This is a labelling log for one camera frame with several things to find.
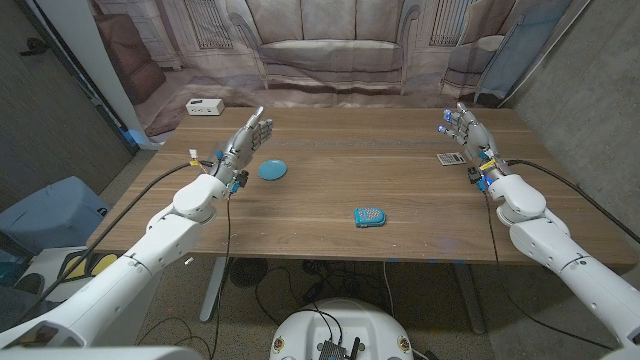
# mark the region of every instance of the blue connector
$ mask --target blue connector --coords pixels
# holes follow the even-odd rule
[[[476,186],[478,187],[478,190],[485,192],[487,191],[487,186],[485,185],[484,181],[478,181],[476,183]]]
[[[230,193],[235,194],[238,192],[238,189],[240,188],[240,184],[236,181],[233,183],[233,185],[231,186],[231,189],[229,190]]]

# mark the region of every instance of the yellow tag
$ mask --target yellow tag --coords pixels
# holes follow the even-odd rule
[[[488,163],[480,166],[480,170],[487,170],[488,168],[490,168],[491,166],[496,164],[496,160],[495,159],[491,159],[491,161],[489,161]]]

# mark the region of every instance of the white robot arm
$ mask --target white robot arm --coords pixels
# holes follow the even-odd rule
[[[229,140],[209,174],[180,189],[152,218],[129,251],[63,304],[0,334],[0,349],[91,346],[156,273],[195,246],[203,226],[216,216],[212,201],[223,200],[236,181],[246,182],[247,173],[240,170],[271,136],[273,123],[260,121],[262,111]]]
[[[496,211],[510,227],[515,247],[556,273],[616,336],[623,350],[638,356],[640,293],[576,244],[564,222],[547,209],[544,196],[500,158],[491,133],[461,103],[458,111],[446,110],[444,115],[455,130],[444,126],[438,130],[465,147],[480,170],[478,187],[493,200],[504,201]]]

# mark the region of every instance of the white power strip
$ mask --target white power strip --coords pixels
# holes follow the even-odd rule
[[[191,99],[186,107],[189,115],[220,115],[224,103],[222,99]]]

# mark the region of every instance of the robot finger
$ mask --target robot finger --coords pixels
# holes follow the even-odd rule
[[[438,132],[446,135],[446,136],[450,136],[451,138],[455,139],[458,144],[463,145],[465,143],[465,138],[466,136],[464,134],[460,134],[456,131],[447,129],[445,126],[440,125],[438,126]]]

